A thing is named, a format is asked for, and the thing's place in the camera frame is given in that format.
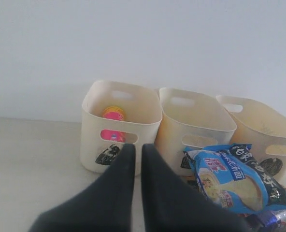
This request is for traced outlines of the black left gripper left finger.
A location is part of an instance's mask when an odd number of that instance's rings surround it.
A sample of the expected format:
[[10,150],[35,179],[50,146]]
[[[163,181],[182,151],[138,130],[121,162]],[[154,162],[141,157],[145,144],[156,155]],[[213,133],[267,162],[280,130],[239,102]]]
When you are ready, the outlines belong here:
[[31,232],[129,232],[136,149],[124,144],[106,171],[85,190],[41,213]]

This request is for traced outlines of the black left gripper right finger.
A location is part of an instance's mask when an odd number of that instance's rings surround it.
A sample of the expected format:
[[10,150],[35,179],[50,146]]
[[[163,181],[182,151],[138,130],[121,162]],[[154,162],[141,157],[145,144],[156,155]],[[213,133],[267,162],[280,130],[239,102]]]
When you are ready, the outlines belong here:
[[141,186],[147,232],[246,232],[236,214],[207,201],[167,165],[153,144],[142,146]]

